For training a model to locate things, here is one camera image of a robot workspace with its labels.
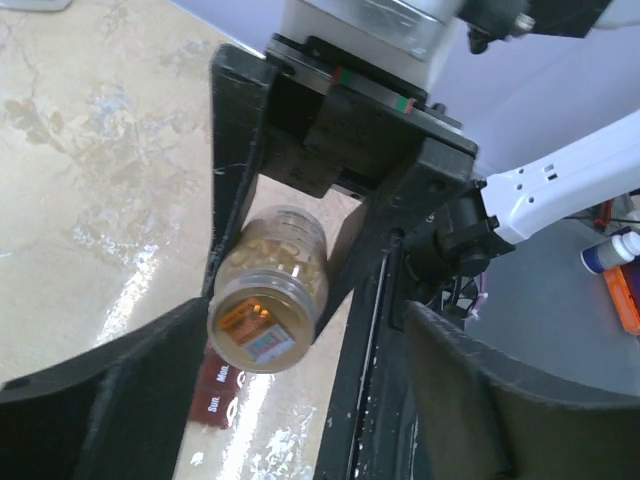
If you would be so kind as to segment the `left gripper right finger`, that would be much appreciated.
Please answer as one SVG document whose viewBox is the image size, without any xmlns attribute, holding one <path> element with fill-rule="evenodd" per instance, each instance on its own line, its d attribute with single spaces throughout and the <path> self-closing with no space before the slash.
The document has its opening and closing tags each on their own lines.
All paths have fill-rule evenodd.
<svg viewBox="0 0 640 480">
<path fill-rule="evenodd" d="M 638 478 L 638 397 L 532 367 L 418 302 L 404 332 L 434 478 Z"/>
</svg>

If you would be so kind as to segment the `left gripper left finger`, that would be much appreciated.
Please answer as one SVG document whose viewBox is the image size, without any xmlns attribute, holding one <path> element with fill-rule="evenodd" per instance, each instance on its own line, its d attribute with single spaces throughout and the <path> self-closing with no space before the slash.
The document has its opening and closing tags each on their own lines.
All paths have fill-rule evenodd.
<svg viewBox="0 0 640 480">
<path fill-rule="evenodd" d="M 206 343 L 193 298 L 1 387 L 4 479 L 170 479 Z"/>
</svg>

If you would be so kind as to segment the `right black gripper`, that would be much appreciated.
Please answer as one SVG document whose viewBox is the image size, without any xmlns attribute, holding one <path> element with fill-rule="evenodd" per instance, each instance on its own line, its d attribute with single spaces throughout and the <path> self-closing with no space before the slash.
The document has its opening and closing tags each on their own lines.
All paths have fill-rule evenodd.
<svg viewBox="0 0 640 480">
<path fill-rule="evenodd" d="M 202 296 L 213 298 L 260 169 L 316 198 L 340 188 L 364 199 L 329 257 L 319 338 L 403 235 L 460 194 L 478 146 L 424 90 L 317 37 L 297 43 L 276 34 L 265 55 L 224 44 L 211 63 L 212 231 Z"/>
</svg>

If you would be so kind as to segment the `red weekly pill organizer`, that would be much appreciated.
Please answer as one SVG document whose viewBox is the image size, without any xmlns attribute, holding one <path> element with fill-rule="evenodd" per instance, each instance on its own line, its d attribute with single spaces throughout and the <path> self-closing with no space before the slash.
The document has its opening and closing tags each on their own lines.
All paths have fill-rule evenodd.
<svg viewBox="0 0 640 480">
<path fill-rule="evenodd" d="M 220 357 L 205 351 L 188 419 L 201 425 L 229 429 L 236 417 L 239 394 L 246 373 Z"/>
</svg>

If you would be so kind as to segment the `small pill bottle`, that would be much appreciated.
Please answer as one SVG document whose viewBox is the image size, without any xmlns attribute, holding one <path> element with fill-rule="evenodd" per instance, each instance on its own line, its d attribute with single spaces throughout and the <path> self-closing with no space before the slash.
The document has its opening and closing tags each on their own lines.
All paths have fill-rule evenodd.
<svg viewBox="0 0 640 480">
<path fill-rule="evenodd" d="M 316 217 L 300 207 L 275 205 L 256 213 L 241 231 L 218 269 L 214 293 L 251 273 L 278 272 L 306 290 L 317 321 L 327 302 L 326 268 L 326 235 Z"/>
</svg>

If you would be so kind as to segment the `clear gold bottle lid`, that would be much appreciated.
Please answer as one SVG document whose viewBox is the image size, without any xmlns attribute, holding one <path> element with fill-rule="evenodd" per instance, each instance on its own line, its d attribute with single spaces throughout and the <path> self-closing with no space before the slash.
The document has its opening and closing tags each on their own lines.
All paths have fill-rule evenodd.
<svg viewBox="0 0 640 480">
<path fill-rule="evenodd" d="M 251 270 L 214 294 L 208 343 L 240 370 L 273 374 L 304 358 L 316 320 L 312 296 L 300 281 L 275 270 Z"/>
</svg>

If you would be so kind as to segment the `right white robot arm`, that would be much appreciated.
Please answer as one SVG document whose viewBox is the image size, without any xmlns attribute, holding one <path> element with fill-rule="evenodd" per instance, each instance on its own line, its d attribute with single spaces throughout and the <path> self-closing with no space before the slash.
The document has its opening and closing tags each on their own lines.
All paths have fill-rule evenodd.
<svg viewBox="0 0 640 480">
<path fill-rule="evenodd" d="M 632 190 L 639 124 L 630 114 L 522 167 L 472 179 L 476 145 L 428 89 L 456 21 L 470 51 L 524 35 L 583 38 L 639 20 L 635 1 L 288 1 L 263 57 L 226 44 L 211 64 L 213 220 L 202 287 L 268 176 L 321 198 L 359 201 L 329 260 L 326 325 L 366 272 L 443 210 L 427 243 L 433 282 L 473 276 L 555 221 Z"/>
</svg>

